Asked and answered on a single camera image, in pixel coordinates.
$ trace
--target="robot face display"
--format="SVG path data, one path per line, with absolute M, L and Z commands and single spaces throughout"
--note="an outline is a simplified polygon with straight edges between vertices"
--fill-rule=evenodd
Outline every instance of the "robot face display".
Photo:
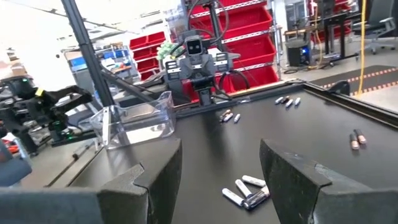
M 187 52 L 189 55 L 200 55 L 203 53 L 203 47 L 200 39 L 187 41 Z

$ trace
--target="green object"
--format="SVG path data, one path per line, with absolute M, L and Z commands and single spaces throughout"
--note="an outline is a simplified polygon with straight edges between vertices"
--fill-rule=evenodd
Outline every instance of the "green object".
M 177 44 L 170 43 L 168 41 L 163 42 L 163 44 L 157 48 L 157 60 L 163 60 L 166 56 L 170 55 L 170 52 Z M 183 50 L 183 47 L 179 47 L 173 55 L 178 55 Z

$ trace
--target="computer tower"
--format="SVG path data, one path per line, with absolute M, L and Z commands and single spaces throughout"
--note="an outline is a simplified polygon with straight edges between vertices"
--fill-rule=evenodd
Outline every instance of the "computer tower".
M 287 60 L 291 67 L 301 67 L 310 65 L 311 48 L 308 43 L 286 43 Z

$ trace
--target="black pole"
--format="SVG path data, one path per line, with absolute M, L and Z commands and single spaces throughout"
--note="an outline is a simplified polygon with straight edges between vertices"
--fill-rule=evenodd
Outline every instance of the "black pole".
M 87 33 L 83 19 L 81 18 L 79 9 L 77 8 L 75 0 L 61 0 L 63 8 L 67 13 L 70 26 L 73 29 L 76 40 L 78 42 L 81 54 L 87 64 L 87 69 L 90 73 L 90 77 L 93 80 L 96 91 L 98 92 L 99 98 L 103 106 L 114 105 L 112 94 L 109 90 L 108 84 L 101 76 L 100 62 L 95 56 L 93 43 L 91 43 L 90 37 Z
M 220 34 L 220 25 L 218 23 L 218 17 L 217 17 L 217 12 L 215 9 L 215 2 L 211 1 L 211 3 L 208 5 L 209 11 L 210 11 L 210 17 L 211 17 L 211 25 L 213 26 L 214 30 L 214 36 L 216 39 L 221 35 Z M 217 41 L 217 48 L 221 52 L 224 52 L 224 46 L 223 43 L 221 43 L 221 39 Z

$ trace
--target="office chair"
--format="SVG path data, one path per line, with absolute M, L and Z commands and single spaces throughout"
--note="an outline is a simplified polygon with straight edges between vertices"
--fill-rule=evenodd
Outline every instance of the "office chair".
M 32 168 L 26 158 L 14 158 L 0 141 L 0 187 L 19 186 L 19 182 L 31 172 Z
M 368 21 L 365 24 L 365 40 L 371 40 L 365 45 L 366 49 L 371 49 L 372 54 L 376 54 L 376 48 L 390 47 L 395 50 L 394 44 L 376 42 L 384 34 L 396 29 L 395 19 L 392 16 L 394 10 L 394 0 L 374 0 Z M 361 35 L 361 23 L 353 25 L 355 35 Z

